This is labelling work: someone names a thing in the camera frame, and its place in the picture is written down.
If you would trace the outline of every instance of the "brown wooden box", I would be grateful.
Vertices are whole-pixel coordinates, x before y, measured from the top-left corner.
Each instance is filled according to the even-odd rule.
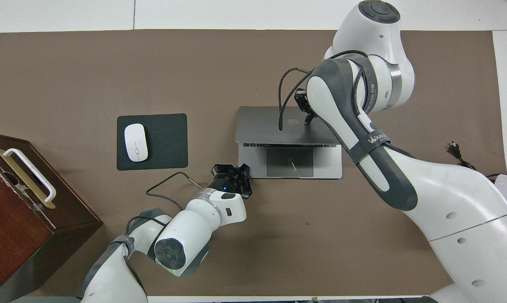
[[[45,207],[0,156],[0,302],[38,289],[103,224],[28,141],[0,135],[0,149],[10,148],[26,155],[57,194],[55,209]],[[49,193],[17,155],[11,158]]]

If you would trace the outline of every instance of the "laptop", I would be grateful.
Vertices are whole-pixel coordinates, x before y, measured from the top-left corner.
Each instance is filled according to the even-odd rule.
[[[284,111],[278,129],[278,106],[241,106],[235,141],[238,163],[250,167],[252,178],[339,179],[341,144],[321,121],[304,122],[298,107]]]

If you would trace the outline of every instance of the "white mouse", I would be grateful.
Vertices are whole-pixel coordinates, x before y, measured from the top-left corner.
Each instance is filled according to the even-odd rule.
[[[149,157],[147,148],[147,138],[145,137],[145,128],[136,123],[130,124],[124,129],[124,141],[126,143],[126,152],[130,160],[141,162]]]

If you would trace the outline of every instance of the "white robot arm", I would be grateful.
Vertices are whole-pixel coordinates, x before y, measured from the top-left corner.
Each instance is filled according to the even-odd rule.
[[[454,281],[432,298],[507,302],[507,200],[498,188],[466,167],[415,159],[392,146],[367,116],[403,105],[413,89],[399,23],[393,6],[359,3],[336,33],[328,59],[311,73],[305,106],[334,132],[377,194],[425,234]]]
[[[139,251],[175,276],[193,274],[209,251],[209,239],[219,226],[242,222],[249,198],[248,167],[215,165],[214,181],[171,218],[159,208],[142,211],[126,232],[96,261],[82,290],[83,303],[146,303],[144,288],[128,259]]]

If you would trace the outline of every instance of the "white handle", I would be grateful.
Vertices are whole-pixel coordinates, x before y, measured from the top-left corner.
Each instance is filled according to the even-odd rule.
[[[55,198],[55,194],[57,194],[57,191],[55,191],[55,188],[51,185],[51,183],[40,173],[40,171],[31,163],[29,159],[21,152],[21,150],[16,148],[10,148],[3,156],[9,157],[12,153],[15,153],[22,161],[27,165],[27,167],[34,173],[34,175],[46,186],[46,188],[49,190],[50,194],[48,197],[44,200],[45,202],[51,202],[53,198]]]

